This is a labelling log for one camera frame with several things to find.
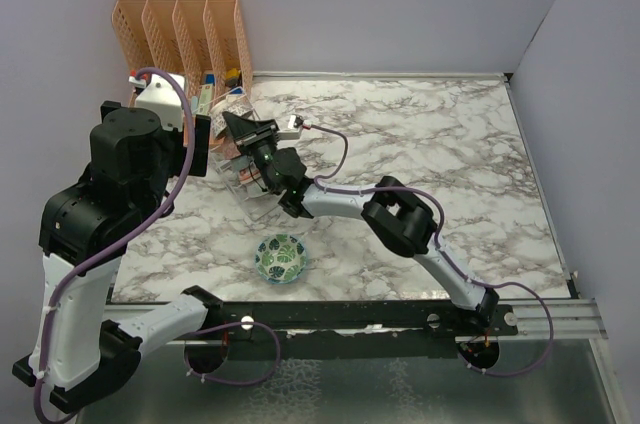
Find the green leaf blue-rim bowl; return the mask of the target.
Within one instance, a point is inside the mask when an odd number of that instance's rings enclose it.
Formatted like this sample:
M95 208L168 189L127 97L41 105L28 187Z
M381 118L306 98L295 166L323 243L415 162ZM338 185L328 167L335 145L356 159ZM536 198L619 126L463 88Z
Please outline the green leaf blue-rim bowl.
M254 253L257 272L272 284L294 282L309 261L303 241L291 234L274 234L264 238Z

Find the grey dotted red-rim bowl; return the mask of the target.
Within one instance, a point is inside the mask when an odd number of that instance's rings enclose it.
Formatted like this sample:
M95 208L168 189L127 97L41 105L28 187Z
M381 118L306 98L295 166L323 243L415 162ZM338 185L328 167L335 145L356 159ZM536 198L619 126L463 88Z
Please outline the grey dotted red-rim bowl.
M239 155L230 161L231 169L235 173L247 172L252 164L252 159L245 155Z

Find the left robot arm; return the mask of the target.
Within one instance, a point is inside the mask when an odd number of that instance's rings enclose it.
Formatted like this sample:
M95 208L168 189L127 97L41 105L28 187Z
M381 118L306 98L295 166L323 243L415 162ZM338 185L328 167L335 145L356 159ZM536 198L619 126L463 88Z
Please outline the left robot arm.
M211 121L164 128L147 109L107 101L89 137L91 159L78 182L46 203L39 244L45 289L38 341L13 374L35 391L42 422L61 422L121 389L142 359L171 340L220 329L214 297L191 287L136 318L104 315L128 242L172 206L187 176L207 171Z

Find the orange floral bowl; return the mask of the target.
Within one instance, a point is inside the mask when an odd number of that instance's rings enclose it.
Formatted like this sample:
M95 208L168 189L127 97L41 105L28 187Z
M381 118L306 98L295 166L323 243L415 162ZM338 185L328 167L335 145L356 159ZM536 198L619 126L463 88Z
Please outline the orange floral bowl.
M260 183L260 173L254 166L250 166L247 172L237 173L237 175L241 185Z

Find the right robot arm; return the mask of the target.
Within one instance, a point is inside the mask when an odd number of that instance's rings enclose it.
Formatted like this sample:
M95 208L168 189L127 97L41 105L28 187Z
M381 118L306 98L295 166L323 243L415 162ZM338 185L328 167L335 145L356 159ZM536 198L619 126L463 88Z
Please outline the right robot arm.
M329 186L324 177L311 178L297 151L280 148L273 120L252 120L225 111L223 119L241 154L252 159L269 193L293 218L323 216L364 221L384 247L418 262L448 293L458 309L461 327L481 335L496 320L497 292L456 263L439 239L442 206L429 207L428 195L385 176L373 187Z

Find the red flower black-inside bowl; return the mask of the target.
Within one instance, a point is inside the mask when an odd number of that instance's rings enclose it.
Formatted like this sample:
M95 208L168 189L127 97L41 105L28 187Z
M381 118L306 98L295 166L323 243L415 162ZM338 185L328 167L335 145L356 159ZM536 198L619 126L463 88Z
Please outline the red flower black-inside bowl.
M234 142L225 141L221 146L221 153L227 160L233 160L244 156L244 153L237 147Z

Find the black white radial bowl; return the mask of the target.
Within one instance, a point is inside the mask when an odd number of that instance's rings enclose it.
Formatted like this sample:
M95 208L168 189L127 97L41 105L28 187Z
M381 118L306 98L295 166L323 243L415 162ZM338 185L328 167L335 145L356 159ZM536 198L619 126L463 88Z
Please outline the black white radial bowl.
M223 114L225 112L247 117L253 113L253 107L244 94L226 94L221 97L211 108L212 134L218 139L227 129Z

